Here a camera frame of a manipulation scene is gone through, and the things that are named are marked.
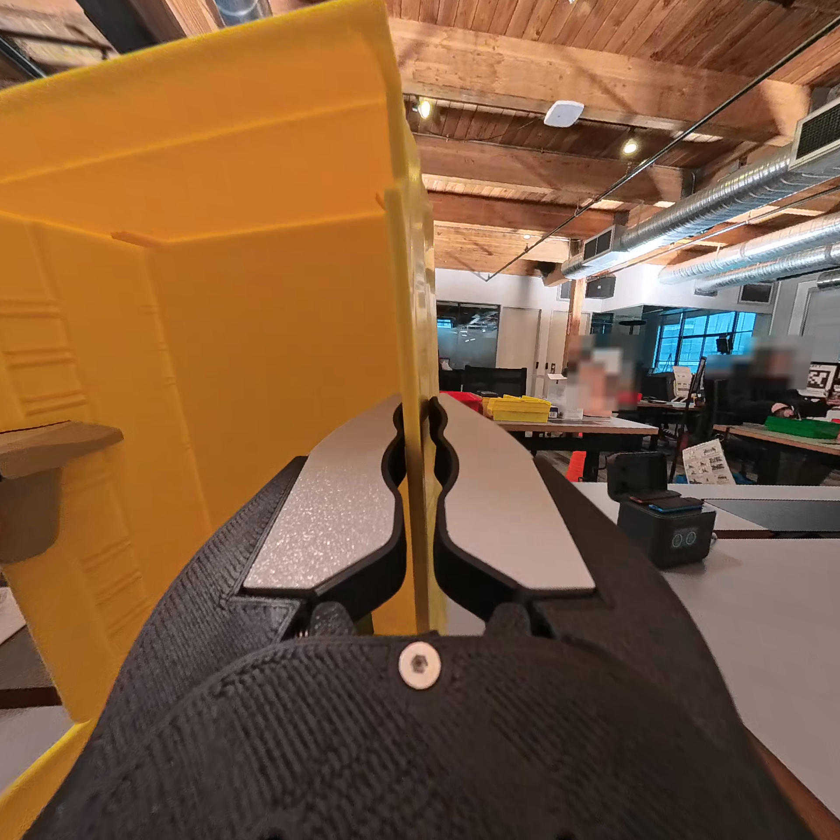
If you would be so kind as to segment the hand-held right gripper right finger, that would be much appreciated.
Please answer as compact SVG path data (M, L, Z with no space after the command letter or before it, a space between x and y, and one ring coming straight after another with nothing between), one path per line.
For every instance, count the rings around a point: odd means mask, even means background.
M429 404L439 484L434 576L481 621L506 603L592 596L595 581L525 447L450 395Z

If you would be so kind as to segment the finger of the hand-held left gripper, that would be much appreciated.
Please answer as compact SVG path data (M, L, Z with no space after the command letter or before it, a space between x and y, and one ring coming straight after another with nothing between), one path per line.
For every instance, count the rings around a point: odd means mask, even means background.
M2 432L2 565L33 559L57 541L61 470L122 441L116 427L79 421Z

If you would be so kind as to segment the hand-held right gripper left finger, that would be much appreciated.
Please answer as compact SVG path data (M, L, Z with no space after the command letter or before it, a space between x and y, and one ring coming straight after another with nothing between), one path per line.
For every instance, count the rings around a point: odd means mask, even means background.
M306 457L243 580L252 597L366 615L406 576L402 399L389 395Z

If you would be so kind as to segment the yellow plastic box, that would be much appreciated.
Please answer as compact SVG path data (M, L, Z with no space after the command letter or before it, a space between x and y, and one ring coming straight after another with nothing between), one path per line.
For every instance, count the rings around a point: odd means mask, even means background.
M431 208L383 2L329 2L2 91L2 432L61 470L2 565L71 724L2 793L22 838L194 553L296 455L427 394Z

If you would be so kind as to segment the yellow plastic bin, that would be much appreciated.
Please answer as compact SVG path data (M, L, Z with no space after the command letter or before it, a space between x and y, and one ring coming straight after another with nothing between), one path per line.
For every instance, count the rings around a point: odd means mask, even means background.
M526 395L483 397L482 410L487 418L497 423L545 424L549 421L552 403Z

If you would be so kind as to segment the wooden edged work table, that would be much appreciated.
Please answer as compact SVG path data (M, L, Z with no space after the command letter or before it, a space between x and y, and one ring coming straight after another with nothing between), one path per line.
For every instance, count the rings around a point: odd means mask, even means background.
M540 452L584 452L583 482L596 482L601 457L637 452L643 440L658 441L658 429L617 416L589 418L580 422L524 423L496 421L532 455Z

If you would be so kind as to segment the black charging case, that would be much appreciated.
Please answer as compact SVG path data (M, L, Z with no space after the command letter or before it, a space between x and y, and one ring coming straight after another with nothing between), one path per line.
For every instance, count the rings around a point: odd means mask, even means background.
M619 505L617 526L654 566L668 570L708 556L716 513L702 500L668 488L663 454L615 453L605 467L608 496Z

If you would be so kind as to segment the printed paper sheet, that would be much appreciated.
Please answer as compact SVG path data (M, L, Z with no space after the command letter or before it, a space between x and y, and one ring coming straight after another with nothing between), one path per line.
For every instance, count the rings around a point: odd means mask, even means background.
M681 455L688 484L714 487L736 485L720 439L714 437L705 443L687 447Z

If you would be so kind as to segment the blue paned window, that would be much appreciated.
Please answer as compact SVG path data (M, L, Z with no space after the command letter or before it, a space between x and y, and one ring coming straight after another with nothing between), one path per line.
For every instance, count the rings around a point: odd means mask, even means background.
M668 310L659 320L649 370L666 373L677 365L696 372L700 359L725 354L723 346L744 354L759 320L750 311Z

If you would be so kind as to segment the black desk mat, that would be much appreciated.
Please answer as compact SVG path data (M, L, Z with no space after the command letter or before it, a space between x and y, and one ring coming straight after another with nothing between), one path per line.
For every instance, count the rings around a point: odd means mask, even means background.
M708 504L778 537L798 534L837 539L839 535L838 500L717 499Z

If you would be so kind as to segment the long work table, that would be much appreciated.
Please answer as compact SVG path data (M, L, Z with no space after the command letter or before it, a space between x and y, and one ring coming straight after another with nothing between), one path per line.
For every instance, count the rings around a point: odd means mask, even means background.
M752 464L759 485L817 487L838 473L838 439L797 437L757 424L716 424L713 430L725 449Z

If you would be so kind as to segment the green plastic bin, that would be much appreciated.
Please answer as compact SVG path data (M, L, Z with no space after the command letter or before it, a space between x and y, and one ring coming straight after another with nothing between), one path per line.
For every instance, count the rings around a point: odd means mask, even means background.
M776 434L834 442L838 440L839 423L818 418L768 416L764 426Z

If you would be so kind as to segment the thin silver air duct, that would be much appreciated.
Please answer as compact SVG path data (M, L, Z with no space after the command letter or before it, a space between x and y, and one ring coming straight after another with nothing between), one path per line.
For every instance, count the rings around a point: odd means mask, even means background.
M814 217L803 223L733 245L714 255L690 259L663 268L658 274L662 285L717 277L731 270L750 268L802 251L833 245L838 241L839 213Z

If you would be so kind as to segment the large silver air duct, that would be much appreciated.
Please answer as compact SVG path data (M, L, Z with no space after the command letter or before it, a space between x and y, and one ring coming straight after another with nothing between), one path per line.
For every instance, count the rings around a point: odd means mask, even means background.
M579 280L628 259L807 191L839 174L839 99L797 124L793 143L776 155L728 177L631 227L613 226L584 242L562 264L565 280Z

